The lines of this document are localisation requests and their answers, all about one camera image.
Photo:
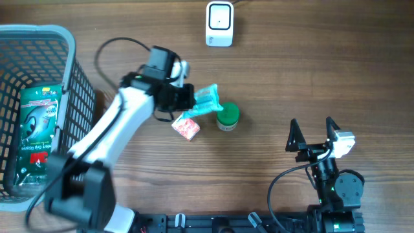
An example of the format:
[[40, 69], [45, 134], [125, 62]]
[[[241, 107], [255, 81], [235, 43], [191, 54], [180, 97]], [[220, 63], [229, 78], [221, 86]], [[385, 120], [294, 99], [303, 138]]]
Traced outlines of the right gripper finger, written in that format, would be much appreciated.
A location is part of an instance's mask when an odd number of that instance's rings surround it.
[[307, 147], [306, 140], [301, 132], [298, 121], [293, 118], [290, 121], [290, 131], [287, 139], [285, 151], [296, 152], [304, 150]]
[[336, 124], [336, 122], [328, 116], [326, 118], [326, 130], [327, 130], [327, 138], [330, 141], [336, 141], [335, 131], [341, 130], [341, 128]]

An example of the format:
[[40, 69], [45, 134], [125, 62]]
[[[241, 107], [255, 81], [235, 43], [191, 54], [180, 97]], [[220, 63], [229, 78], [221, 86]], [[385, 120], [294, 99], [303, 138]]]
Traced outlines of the red white small box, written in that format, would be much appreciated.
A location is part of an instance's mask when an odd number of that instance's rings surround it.
[[171, 126], [187, 141], [191, 141], [200, 130], [200, 126], [190, 118], [178, 118]]

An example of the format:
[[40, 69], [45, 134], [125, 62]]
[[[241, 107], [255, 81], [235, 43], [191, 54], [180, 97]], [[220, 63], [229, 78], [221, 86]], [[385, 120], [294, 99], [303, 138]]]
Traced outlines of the teal plastic packet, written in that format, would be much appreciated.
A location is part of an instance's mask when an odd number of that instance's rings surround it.
[[196, 101], [195, 105], [192, 109], [183, 112], [183, 118], [193, 118], [212, 112], [219, 112], [224, 109], [219, 103], [218, 85], [216, 83], [203, 89], [199, 89], [194, 94], [194, 97]]

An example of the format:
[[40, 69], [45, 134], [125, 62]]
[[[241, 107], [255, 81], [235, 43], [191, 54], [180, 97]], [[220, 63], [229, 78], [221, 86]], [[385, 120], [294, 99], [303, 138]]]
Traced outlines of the green lid jar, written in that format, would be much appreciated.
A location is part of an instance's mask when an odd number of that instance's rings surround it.
[[217, 113], [217, 126], [222, 131], [232, 131], [237, 127], [240, 110], [233, 102], [222, 104], [223, 110]]

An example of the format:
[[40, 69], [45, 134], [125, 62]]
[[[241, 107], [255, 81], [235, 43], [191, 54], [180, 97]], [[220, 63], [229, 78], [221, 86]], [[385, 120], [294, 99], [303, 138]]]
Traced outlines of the green 3M gloves package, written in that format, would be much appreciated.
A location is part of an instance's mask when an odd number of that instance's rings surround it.
[[61, 88], [61, 85], [44, 85], [20, 91], [15, 186], [43, 184], [46, 180], [46, 163], [56, 134]]

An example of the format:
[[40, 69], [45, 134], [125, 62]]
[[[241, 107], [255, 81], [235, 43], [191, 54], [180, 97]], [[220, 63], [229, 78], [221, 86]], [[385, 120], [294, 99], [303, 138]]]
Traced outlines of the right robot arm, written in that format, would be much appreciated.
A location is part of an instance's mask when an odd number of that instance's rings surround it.
[[351, 151], [356, 137], [352, 131], [341, 129], [331, 117], [326, 119], [326, 128], [327, 140], [324, 143], [308, 144], [298, 121], [292, 119], [285, 148], [298, 154], [296, 162], [309, 163], [305, 171], [320, 202], [307, 209], [309, 230], [364, 232], [364, 219], [357, 210], [361, 207], [365, 179], [354, 170], [339, 170], [336, 164]]

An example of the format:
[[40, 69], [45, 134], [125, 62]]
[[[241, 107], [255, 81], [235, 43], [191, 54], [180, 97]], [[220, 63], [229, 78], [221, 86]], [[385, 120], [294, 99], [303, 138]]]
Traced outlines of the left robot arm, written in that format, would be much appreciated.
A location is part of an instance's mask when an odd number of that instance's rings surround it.
[[173, 115], [195, 105], [185, 80], [190, 66], [178, 54], [154, 46], [147, 63], [127, 73], [109, 109], [66, 155], [47, 162], [45, 211], [88, 232], [143, 232], [136, 210], [119, 205], [113, 168], [138, 128], [156, 111]]

